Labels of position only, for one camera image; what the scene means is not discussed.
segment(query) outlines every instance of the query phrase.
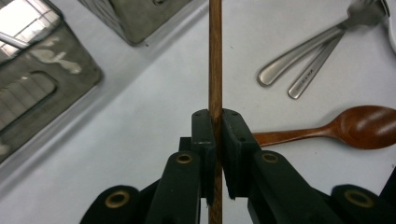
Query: white table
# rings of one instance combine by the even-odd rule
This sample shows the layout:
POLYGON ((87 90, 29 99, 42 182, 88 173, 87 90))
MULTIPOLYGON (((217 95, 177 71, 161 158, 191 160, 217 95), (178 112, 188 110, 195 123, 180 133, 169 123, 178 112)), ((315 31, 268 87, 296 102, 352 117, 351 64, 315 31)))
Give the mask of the white table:
MULTIPOLYGON (((106 77, 27 145, 35 149, 28 159, 17 153, 2 167, 4 224, 79 223, 103 190, 120 184, 143 189, 161 177, 179 137, 191 136, 191 114, 208 105, 207 1, 165 38, 139 48, 77 0, 52 2, 106 77)), ((309 58, 270 88, 256 81, 258 70, 280 53, 345 19, 348 5, 224 1, 223 107, 238 111, 253 132, 320 126, 356 105, 396 108, 396 54, 383 25, 347 33, 297 101, 287 89, 309 58)), ((317 138, 267 149, 283 154, 325 193, 348 183, 378 194, 396 164, 396 146, 361 151, 317 138)), ((250 223, 247 200, 228 200, 225 187, 223 193, 223 222, 250 223)), ((204 201, 201 223, 207 223, 204 201)))

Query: wooden spoon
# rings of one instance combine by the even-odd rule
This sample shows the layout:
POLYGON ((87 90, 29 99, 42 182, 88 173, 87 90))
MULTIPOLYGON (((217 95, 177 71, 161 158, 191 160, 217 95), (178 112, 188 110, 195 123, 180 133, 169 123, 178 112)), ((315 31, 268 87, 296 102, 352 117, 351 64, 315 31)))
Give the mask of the wooden spoon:
POLYGON ((312 137, 332 137, 355 148, 378 149, 396 143, 396 110, 377 105, 356 106, 319 128, 253 135, 261 147, 312 137))

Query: spoon bowl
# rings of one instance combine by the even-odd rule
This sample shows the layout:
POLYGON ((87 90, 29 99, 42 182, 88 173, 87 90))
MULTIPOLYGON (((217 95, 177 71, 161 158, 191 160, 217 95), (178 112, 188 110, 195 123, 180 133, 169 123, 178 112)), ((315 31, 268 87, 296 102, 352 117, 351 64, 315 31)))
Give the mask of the spoon bowl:
POLYGON ((349 108, 315 129, 254 133, 261 147, 312 137, 336 138, 358 149, 378 149, 396 143, 396 110, 378 105, 349 108))

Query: wooden spoon handle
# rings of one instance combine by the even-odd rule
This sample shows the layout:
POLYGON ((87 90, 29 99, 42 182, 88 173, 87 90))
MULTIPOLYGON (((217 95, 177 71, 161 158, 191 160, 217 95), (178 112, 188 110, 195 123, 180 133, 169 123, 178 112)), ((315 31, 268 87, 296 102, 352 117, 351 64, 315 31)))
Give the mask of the wooden spoon handle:
POLYGON ((253 135, 261 147, 287 143, 305 138, 332 136, 330 130, 326 127, 284 132, 254 133, 253 135))

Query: wooden stick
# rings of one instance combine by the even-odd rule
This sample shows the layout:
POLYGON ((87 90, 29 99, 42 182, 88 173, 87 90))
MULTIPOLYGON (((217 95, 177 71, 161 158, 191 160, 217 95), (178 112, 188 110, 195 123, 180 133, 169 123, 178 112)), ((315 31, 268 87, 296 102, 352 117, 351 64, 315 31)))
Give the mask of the wooden stick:
POLYGON ((217 143, 215 200, 209 207, 209 223, 222 223, 222 37, 221 0, 209 0, 209 114, 212 117, 217 143))

